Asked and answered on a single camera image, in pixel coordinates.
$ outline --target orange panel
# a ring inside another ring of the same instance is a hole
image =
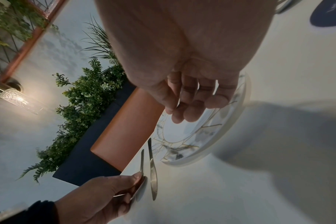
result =
[[[163,110],[151,95],[136,88],[91,151],[123,171],[153,133]]]

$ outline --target butter knife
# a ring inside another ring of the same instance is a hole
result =
[[[158,192],[158,180],[157,180],[156,167],[155,167],[154,161],[153,161],[151,138],[148,140],[148,153],[150,155],[152,198],[153,198],[153,200],[156,200],[156,198],[157,198],[157,192]]]

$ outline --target wall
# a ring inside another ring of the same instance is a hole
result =
[[[40,179],[40,184],[32,180],[32,172],[17,179],[22,170],[38,162],[36,149],[50,145],[57,125],[63,123],[54,109],[67,104],[62,95],[65,88],[57,87],[51,75],[63,73],[74,81],[83,74],[82,67],[88,66],[90,56],[81,52],[89,46],[82,41],[86,37],[83,30],[90,15],[99,22],[93,1],[70,0],[54,21],[59,32],[48,31],[13,76],[23,85],[25,94],[52,111],[33,115],[0,100],[0,210],[22,201],[30,205],[37,200],[56,200],[75,188],[50,173]]]

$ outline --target sleeve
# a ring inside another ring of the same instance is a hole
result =
[[[27,210],[0,222],[0,224],[59,224],[57,209],[52,201],[37,201]]]

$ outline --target glass lamp shade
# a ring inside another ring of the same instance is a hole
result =
[[[37,100],[17,91],[14,88],[7,89],[0,94],[0,98],[11,104],[22,107],[33,114],[39,114],[45,107]]]

